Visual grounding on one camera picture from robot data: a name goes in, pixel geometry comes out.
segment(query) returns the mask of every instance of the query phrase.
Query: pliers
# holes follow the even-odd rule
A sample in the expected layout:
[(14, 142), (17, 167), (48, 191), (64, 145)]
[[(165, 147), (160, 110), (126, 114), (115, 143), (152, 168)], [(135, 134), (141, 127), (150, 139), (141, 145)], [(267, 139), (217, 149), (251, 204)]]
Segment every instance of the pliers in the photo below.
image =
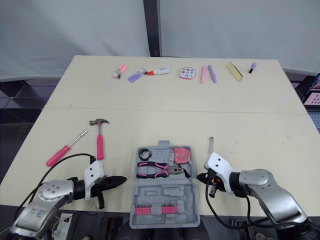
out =
[(143, 173), (137, 173), (136, 177), (140, 179), (156, 179), (156, 178), (166, 178), (170, 174), (180, 174), (184, 172), (184, 169), (182, 167), (178, 166), (169, 166), (166, 163), (158, 163), (154, 161), (148, 161), (148, 162), (138, 162), (138, 167), (156, 167), (163, 169), (161, 172), (157, 172), (155, 174), (143, 174)]

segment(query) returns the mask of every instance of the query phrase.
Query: hammer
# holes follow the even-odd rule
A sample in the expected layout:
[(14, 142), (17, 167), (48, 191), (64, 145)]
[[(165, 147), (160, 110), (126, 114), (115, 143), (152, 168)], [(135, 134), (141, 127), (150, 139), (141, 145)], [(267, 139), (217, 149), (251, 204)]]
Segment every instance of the hammer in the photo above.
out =
[(103, 123), (106, 123), (106, 124), (109, 124), (109, 122), (105, 119), (102, 119), (102, 118), (98, 118), (96, 120), (93, 120), (93, 121), (89, 121), (89, 124), (91, 126), (93, 125), (98, 125), (98, 137), (96, 138), (96, 159), (98, 160), (102, 160), (105, 158), (105, 154), (104, 154), (104, 138), (102, 136), (102, 133), (101, 133), (101, 125)]

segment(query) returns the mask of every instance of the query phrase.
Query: glue bottle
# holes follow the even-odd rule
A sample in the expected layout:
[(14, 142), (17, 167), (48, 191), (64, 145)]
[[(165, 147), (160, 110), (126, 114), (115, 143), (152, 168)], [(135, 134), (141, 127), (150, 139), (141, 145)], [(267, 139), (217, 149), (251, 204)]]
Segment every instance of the glue bottle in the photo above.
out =
[(160, 67), (153, 71), (147, 71), (147, 75), (162, 75), (162, 74), (169, 74), (171, 73), (170, 68), (168, 67)]

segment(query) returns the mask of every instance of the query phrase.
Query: screwdriver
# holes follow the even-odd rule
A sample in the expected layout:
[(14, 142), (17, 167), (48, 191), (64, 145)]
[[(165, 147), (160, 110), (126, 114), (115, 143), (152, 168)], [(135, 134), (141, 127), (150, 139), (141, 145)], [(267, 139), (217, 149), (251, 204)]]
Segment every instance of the screwdriver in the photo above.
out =
[(73, 140), (68, 146), (65, 145), (63, 148), (61, 148), (59, 151), (56, 152), (55, 155), (53, 155), (45, 164), (48, 167), (52, 167), (57, 162), (60, 161), (60, 159), (66, 155), (66, 153), (71, 149), (71, 146), (75, 144), (81, 137), (83, 137), (88, 132), (88, 129), (84, 130), (83, 133), (81, 133), (75, 140)]

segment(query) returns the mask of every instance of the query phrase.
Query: tool case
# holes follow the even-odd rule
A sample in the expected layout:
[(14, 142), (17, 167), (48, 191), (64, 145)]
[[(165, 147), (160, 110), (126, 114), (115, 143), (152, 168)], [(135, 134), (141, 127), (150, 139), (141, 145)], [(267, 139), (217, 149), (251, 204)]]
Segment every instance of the tool case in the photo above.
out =
[[(175, 148), (190, 151), (190, 161), (180, 166), (184, 172), (167, 177), (137, 178), (137, 174), (151, 175), (163, 169), (154, 166), (138, 166), (138, 163), (156, 162), (169, 166), (174, 163)], [(139, 152), (148, 149), (151, 157), (147, 161), (139, 158)], [(196, 163), (190, 146), (172, 146), (169, 141), (159, 141), (158, 146), (140, 147), (136, 152), (134, 178), (139, 181), (133, 187), (129, 224), (132, 229), (191, 228), (200, 224), (198, 188), (192, 182), (196, 175)]]

